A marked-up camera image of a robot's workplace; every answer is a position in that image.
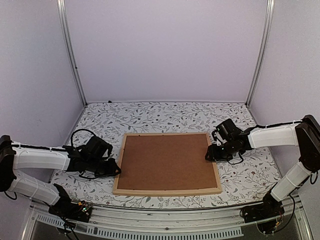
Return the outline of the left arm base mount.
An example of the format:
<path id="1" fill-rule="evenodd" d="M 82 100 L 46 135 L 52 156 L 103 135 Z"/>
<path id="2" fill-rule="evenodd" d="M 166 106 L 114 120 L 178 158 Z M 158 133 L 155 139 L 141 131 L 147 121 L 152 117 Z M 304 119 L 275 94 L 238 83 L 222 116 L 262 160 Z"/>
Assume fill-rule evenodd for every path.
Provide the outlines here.
<path id="1" fill-rule="evenodd" d="M 48 212 L 63 219 L 88 223 L 92 210 L 92 205 L 89 202 L 81 200 L 77 203 L 72 203 L 68 195 L 60 195 L 57 203 L 51 205 Z"/>

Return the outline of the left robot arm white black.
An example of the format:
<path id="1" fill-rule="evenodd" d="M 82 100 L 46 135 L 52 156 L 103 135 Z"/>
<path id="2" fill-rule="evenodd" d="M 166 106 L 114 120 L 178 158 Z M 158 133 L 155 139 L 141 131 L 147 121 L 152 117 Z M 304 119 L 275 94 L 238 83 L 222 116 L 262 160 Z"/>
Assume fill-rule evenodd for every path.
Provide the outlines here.
<path id="1" fill-rule="evenodd" d="M 11 140 L 9 135 L 0 138 L 0 190 L 14 192 L 28 198 L 43 201 L 63 216 L 74 213 L 74 205 L 65 189 L 48 183 L 48 177 L 40 172 L 53 171 L 93 173 L 93 177 L 106 178 L 122 171 L 110 157 L 113 146 L 103 139 L 92 136 L 81 146 L 64 145 L 47 147 L 22 144 Z"/>

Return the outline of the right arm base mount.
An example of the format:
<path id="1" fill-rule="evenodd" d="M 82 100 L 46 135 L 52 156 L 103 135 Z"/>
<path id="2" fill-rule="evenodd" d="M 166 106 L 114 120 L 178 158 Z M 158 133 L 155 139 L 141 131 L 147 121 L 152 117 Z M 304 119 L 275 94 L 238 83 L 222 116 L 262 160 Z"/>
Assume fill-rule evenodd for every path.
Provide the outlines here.
<path id="1" fill-rule="evenodd" d="M 247 205 L 240 210 L 240 217 L 245 223 L 263 221 L 257 224 L 258 230 L 265 235 L 274 234 L 284 218 L 284 207 L 281 201 L 275 200 L 269 193 L 262 199 L 262 203 Z"/>

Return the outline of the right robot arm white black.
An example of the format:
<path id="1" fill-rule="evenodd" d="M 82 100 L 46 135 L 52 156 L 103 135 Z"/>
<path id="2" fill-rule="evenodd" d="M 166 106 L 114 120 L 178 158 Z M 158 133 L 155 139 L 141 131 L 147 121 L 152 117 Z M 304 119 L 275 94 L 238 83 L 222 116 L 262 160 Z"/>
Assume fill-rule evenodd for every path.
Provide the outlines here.
<path id="1" fill-rule="evenodd" d="M 300 120 L 240 129 L 231 119 L 220 123 L 212 132 L 205 159 L 229 162 L 235 154 L 270 148 L 278 160 L 291 163 L 283 177 L 264 195 L 258 213 L 269 218 L 278 210 L 278 203 L 299 189 L 311 174 L 320 170 L 320 125 L 313 115 Z"/>

